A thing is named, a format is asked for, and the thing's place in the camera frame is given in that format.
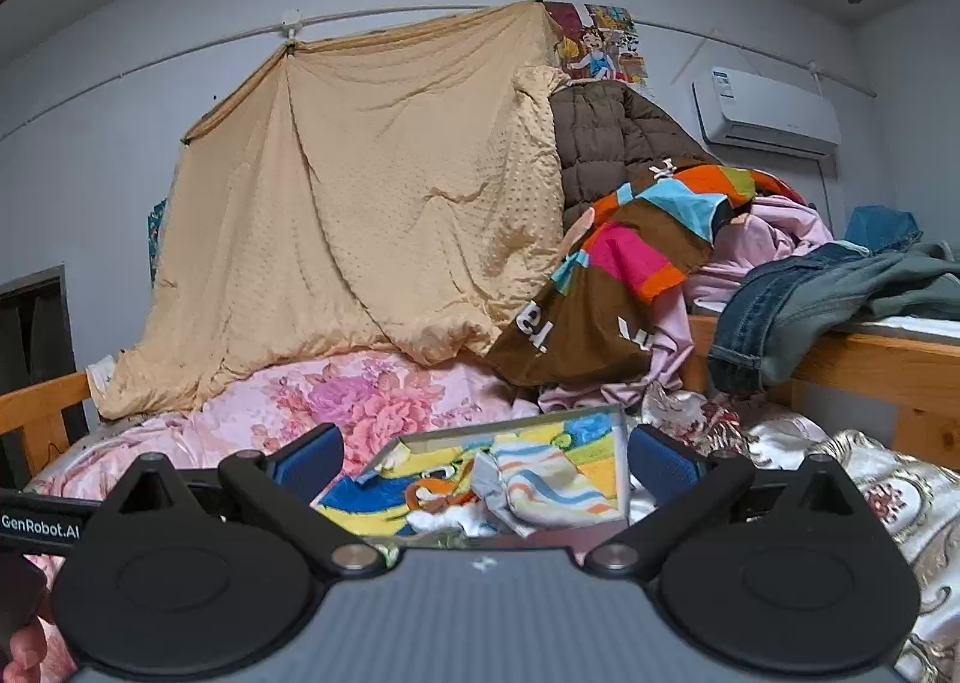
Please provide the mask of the person's hand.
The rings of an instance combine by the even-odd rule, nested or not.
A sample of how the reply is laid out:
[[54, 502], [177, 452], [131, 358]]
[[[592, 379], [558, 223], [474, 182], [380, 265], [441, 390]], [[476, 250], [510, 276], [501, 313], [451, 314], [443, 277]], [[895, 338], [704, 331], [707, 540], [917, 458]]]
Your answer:
[[39, 683], [47, 657], [47, 639], [39, 616], [33, 616], [10, 636], [2, 649], [3, 683]]

